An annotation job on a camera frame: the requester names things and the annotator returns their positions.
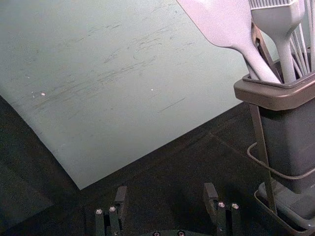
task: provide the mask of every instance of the gray utensil holder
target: gray utensil holder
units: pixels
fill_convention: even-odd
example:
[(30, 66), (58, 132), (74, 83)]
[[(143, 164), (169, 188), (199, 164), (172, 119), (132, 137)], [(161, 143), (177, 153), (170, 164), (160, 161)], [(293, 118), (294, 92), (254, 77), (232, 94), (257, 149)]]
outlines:
[[(234, 91), (238, 99), (259, 107), (271, 168), (291, 177), (315, 168), (315, 73), (286, 85), (248, 75), (235, 83)], [(315, 172), (295, 180), (272, 177), (295, 193), (315, 184)]]

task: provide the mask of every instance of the white spatula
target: white spatula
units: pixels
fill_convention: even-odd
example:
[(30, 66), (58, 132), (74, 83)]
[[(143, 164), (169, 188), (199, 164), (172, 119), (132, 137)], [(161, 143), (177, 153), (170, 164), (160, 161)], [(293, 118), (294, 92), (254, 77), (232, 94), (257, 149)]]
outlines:
[(260, 80), (280, 84), (252, 43), (252, 16), (248, 1), (177, 1), (209, 42), (239, 51)]

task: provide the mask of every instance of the scratch marks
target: scratch marks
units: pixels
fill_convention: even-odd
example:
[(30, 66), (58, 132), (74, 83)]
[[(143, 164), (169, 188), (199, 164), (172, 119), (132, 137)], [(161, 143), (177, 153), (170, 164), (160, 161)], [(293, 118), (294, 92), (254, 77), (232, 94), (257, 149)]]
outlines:
[(108, 63), (108, 62), (110, 62), (110, 61), (112, 61), (112, 60), (114, 60), (114, 59), (116, 59), (117, 58), (117, 54), (112, 54), (112, 55), (109, 55), (109, 56), (107, 56), (107, 57), (105, 57), (103, 60), (103, 63), (105, 64), (105, 63)]
[(126, 74), (129, 74), (137, 70), (142, 70), (143, 68), (152, 65), (155, 60), (156, 60), (156, 57), (154, 56), (150, 58), (149, 60), (141, 61), (141, 62), (134, 63), (128, 66), (124, 66), (117, 70), (106, 71), (104, 73), (97, 75), (97, 77), (99, 77), (97, 81), (105, 82), (105, 83), (113, 82)]
[(157, 6), (151, 11), (151, 13), (153, 13), (157, 10), (160, 10), (162, 8), (166, 8), (166, 7), (170, 7), (170, 6), (174, 6), (174, 5), (178, 5), (178, 3), (170, 3), (170, 4), (166, 4), (166, 5), (162, 5), (162, 6)]
[(174, 102), (173, 104), (169, 105), (168, 107), (165, 107), (164, 109), (160, 110), (158, 113), (161, 113), (161, 112), (165, 111), (166, 109), (168, 109), (168, 108), (170, 108), (170, 107), (176, 105), (177, 103), (180, 103), (181, 101), (183, 101), (183, 100), (185, 100), (185, 99), (186, 99), (186, 97), (182, 98), (181, 100), (179, 100), (179, 101), (177, 101), (177, 102)]

